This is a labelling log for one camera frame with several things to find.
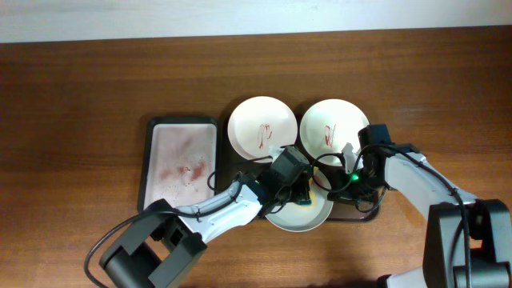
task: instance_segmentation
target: red stain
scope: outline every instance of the red stain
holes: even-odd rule
[[[160,180],[161,180],[161,181],[166,180],[169,176],[171,176],[171,175],[172,175],[172,173],[173,173],[173,172],[172,172],[170,169],[165,169],[164,171],[162,171],[162,172],[160,173]]]
[[[334,130],[336,129],[336,124],[334,124],[334,128],[331,129],[328,125],[326,125],[325,129],[325,138],[326,138],[326,145],[329,147],[333,147],[333,141],[334,141]]]
[[[185,175],[186,172],[190,172],[190,169],[189,169],[189,167],[180,166],[180,167],[178,167],[178,172],[179,172],[180,176],[183,176],[183,175]]]
[[[269,124],[261,124],[258,131],[258,148],[263,148],[263,140],[270,139],[272,137],[272,130],[270,130]]]
[[[199,163],[199,166],[194,167],[192,169],[192,177],[190,177],[190,180],[194,181],[194,180],[199,179],[199,177],[202,176],[202,173],[204,172],[205,168],[206,168],[206,164],[203,161],[201,161]]]

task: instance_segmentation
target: black cable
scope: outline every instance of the black cable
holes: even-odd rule
[[[232,164],[232,166],[238,166],[238,165],[242,165],[242,164],[247,164],[247,163],[251,163],[251,162],[255,162],[255,161],[260,161],[260,160],[264,160],[264,159],[269,159],[269,158],[272,158],[272,156],[265,156],[265,157],[260,157],[260,158],[255,158],[255,159],[250,159],[250,160],[245,160],[245,161],[241,161],[241,162],[236,162],[234,164]],[[206,184],[208,185],[208,188],[210,188],[213,192],[224,192],[226,189],[228,189],[229,187],[226,187],[225,189],[217,189],[215,187],[213,187],[211,184],[210,184],[210,181],[212,179],[212,177],[217,173],[217,171],[215,170],[214,172],[212,172],[210,174],[210,176],[208,176],[208,179],[206,180]]]
[[[384,200],[384,196],[386,195],[386,191],[387,189],[384,187],[382,189],[382,192],[381,192],[381,196],[378,198],[377,200],[377,203],[375,203],[371,208],[369,208],[368,210],[360,210],[359,209],[359,204],[356,204],[355,206],[355,209],[357,209],[359,212],[361,213],[370,213],[370,212],[374,212],[382,203],[382,200]]]
[[[463,230],[464,230],[464,256],[465,256],[465,260],[466,260],[466,283],[467,283],[466,285],[467,285],[467,287],[472,288],[473,285],[471,283],[472,277],[471,277],[471,249],[470,249],[469,221],[467,218],[466,208],[464,207],[464,202],[462,201],[461,196],[457,192],[457,189],[455,187],[452,187],[452,185],[449,184],[448,181],[443,176],[441,176],[438,172],[436,172],[435,170],[431,169],[428,166],[425,166],[423,163],[412,158],[411,156],[409,156],[407,153],[401,151],[400,149],[393,147],[393,146],[384,145],[384,144],[370,144],[370,145],[362,148],[361,152],[359,153],[358,158],[355,161],[354,171],[355,171],[355,168],[358,166],[359,159],[366,151],[368,151],[371,148],[379,148],[379,147],[399,153],[400,155],[407,158],[407,160],[411,161],[416,166],[424,169],[426,172],[428,172],[432,176],[436,177],[448,189],[448,191],[450,192],[450,195],[455,198],[455,201],[457,201],[457,204],[459,205],[460,210],[461,210],[462,226],[463,226]]]
[[[276,199],[276,198],[278,197],[279,193],[281,192],[281,190],[282,190],[283,188],[289,188],[289,187],[288,187],[288,186],[283,186],[283,187],[281,187],[281,189],[279,189],[279,191],[275,194],[274,199]],[[278,209],[277,211],[275,211],[275,212],[269,212],[269,214],[277,214],[277,213],[279,213],[279,211],[281,211],[281,210],[282,210],[282,208],[284,208],[284,207],[285,207],[285,205],[288,203],[288,201],[291,199],[292,192],[293,192],[293,191],[292,191],[292,190],[291,190],[291,188],[290,188],[290,192],[288,193],[288,197],[286,198],[286,200],[285,200],[285,201],[280,201],[280,203],[281,203],[281,207],[279,207],[279,209]]]
[[[238,172],[236,179],[240,179],[241,176],[242,176],[242,172]],[[207,212],[202,212],[202,213],[197,213],[197,214],[188,214],[188,213],[181,212],[180,210],[171,207],[169,210],[151,211],[151,212],[145,212],[145,213],[142,212],[140,214],[137,214],[137,215],[130,217],[127,220],[121,222],[120,224],[116,225],[116,227],[112,228],[112,230],[107,232],[101,239],[99,239],[99,241],[96,242],[96,244],[94,244],[94,246],[90,249],[89,253],[87,253],[86,259],[84,260],[84,263],[83,263],[83,270],[86,273],[86,276],[96,286],[101,287],[101,288],[108,288],[105,284],[101,283],[99,280],[96,279],[95,276],[92,275],[92,273],[89,270],[89,263],[94,255],[94,253],[96,252],[96,250],[98,250],[98,248],[103,243],[105,243],[106,240],[108,240],[108,238],[110,238],[112,235],[114,235],[116,232],[118,232],[124,226],[127,226],[133,222],[136,222],[138,220],[141,220],[141,219],[149,217],[149,216],[161,215],[161,214],[172,214],[172,215],[176,215],[176,216],[182,216],[185,218],[200,218],[200,217],[205,217],[205,216],[211,215],[215,212],[218,212],[218,211],[226,208],[229,204],[234,202],[234,200],[240,195],[240,191],[242,191],[242,186],[243,186],[243,184],[240,182],[238,184],[236,193],[231,197],[231,199],[228,202],[220,205],[217,208],[208,210]]]

